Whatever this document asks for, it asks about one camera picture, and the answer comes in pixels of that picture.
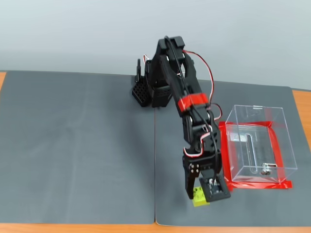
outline yellow lego brick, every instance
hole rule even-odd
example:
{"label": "yellow lego brick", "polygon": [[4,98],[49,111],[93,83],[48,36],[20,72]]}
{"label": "yellow lego brick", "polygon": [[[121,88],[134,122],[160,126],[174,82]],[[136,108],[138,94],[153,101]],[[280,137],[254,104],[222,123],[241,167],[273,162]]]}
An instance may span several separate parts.
{"label": "yellow lego brick", "polygon": [[209,202],[205,200],[205,196],[202,187],[196,187],[193,189],[193,206],[209,205]]}

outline transparent acrylic box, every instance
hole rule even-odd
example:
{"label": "transparent acrylic box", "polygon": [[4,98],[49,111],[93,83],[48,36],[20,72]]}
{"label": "transparent acrylic box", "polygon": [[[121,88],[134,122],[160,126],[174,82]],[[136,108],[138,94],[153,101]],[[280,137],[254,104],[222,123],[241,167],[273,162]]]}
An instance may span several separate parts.
{"label": "transparent acrylic box", "polygon": [[281,183],[297,170],[283,108],[234,105],[225,127],[232,181]]}

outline black robotic arm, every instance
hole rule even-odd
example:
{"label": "black robotic arm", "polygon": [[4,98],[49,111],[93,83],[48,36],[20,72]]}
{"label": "black robotic arm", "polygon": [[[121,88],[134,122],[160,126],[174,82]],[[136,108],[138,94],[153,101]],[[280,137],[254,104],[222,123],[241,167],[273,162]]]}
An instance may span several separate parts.
{"label": "black robotic arm", "polygon": [[[201,173],[200,184],[207,202],[229,198],[222,172],[220,131],[196,78],[194,62],[183,52],[184,46],[180,36],[160,39],[153,59],[145,63],[144,76],[138,60],[132,94],[142,107],[150,103],[152,107],[165,107],[173,96],[182,118],[184,139],[190,145],[183,149],[188,197],[193,199],[194,181]],[[185,77],[180,64],[185,68]]]}

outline gray mat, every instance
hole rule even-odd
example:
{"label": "gray mat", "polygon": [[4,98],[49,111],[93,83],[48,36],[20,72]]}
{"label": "gray mat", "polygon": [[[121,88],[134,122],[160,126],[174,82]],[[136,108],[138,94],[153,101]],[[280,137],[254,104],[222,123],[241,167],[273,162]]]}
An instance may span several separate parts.
{"label": "gray mat", "polygon": [[131,76],[8,72],[0,222],[154,222],[154,109],[131,87]]}
{"label": "gray mat", "polygon": [[[210,92],[210,82],[200,81]],[[158,224],[175,226],[310,226],[310,149],[289,87],[215,83],[214,101],[227,119],[234,104],[283,107],[298,170],[293,189],[235,189],[231,198],[194,207],[185,191],[182,120],[171,101],[155,111],[155,216]]]}

